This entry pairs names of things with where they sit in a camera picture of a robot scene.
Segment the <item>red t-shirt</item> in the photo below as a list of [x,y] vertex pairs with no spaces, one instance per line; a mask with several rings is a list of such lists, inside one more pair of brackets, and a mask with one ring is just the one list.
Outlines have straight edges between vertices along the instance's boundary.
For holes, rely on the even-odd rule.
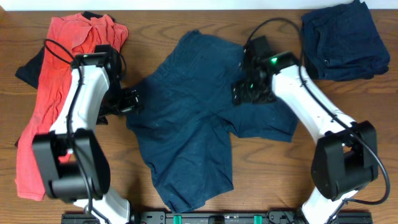
[[45,188],[32,150],[37,134],[46,134],[57,120],[71,86],[71,56],[92,53],[96,45],[109,44],[116,50],[128,38],[126,26],[114,22],[109,15],[90,19],[78,13],[51,20],[39,72],[34,112],[17,145],[16,189],[20,198],[40,201]]

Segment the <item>navy blue shorts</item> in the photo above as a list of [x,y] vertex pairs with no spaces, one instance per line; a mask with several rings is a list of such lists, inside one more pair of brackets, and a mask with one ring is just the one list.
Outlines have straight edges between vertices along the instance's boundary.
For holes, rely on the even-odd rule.
[[233,104],[231,86],[245,76],[242,60],[240,45],[193,30],[136,85],[144,109],[128,115],[126,125],[174,213],[233,189],[231,135],[292,140],[298,119],[283,101]]

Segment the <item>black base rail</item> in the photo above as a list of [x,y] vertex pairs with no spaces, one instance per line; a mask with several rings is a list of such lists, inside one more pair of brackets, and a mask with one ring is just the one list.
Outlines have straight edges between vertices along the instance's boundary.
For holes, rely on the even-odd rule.
[[[298,212],[270,210],[266,213],[165,213],[143,212],[134,214],[130,222],[116,222],[108,218],[96,218],[85,214],[63,214],[62,224],[89,223],[143,223],[143,224],[299,224],[306,223]],[[328,223],[339,224],[372,224],[373,218],[369,212],[342,212]]]

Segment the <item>folded navy garment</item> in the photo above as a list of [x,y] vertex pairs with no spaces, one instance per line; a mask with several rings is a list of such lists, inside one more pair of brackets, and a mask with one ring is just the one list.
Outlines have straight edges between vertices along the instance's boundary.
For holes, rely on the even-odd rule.
[[314,80],[369,80],[389,70],[390,55],[365,2],[302,16],[305,68]]

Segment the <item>black garment under shirt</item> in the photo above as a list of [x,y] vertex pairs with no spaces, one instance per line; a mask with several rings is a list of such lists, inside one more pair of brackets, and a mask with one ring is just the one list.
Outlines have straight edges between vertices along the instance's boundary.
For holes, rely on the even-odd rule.
[[[121,50],[128,38],[126,26],[109,15],[88,12],[53,17],[47,38],[64,46],[72,55],[93,53],[96,45],[109,44]],[[58,118],[71,84],[70,57],[53,43],[48,46],[60,58],[42,48],[26,65],[17,69],[16,77],[37,89],[33,115],[23,130],[17,147],[28,150],[36,134],[46,133]]]

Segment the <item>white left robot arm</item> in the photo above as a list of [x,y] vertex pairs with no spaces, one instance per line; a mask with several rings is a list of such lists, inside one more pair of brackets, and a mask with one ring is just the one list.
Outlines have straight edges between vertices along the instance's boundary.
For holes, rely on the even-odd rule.
[[48,197],[72,203],[81,214],[64,214],[62,223],[139,223],[141,217],[111,186],[110,166],[95,136],[108,115],[139,113],[137,91],[121,88],[123,56],[110,45],[70,62],[72,82],[62,110],[32,148]]

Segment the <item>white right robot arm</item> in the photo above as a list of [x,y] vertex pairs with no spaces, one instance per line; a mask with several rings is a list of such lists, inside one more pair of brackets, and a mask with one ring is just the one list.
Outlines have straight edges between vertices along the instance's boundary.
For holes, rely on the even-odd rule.
[[334,222],[342,206],[378,178],[376,130],[336,107],[291,52],[257,56],[246,51],[242,67],[246,78],[233,84],[234,104],[282,100],[316,144],[315,188],[295,222]]

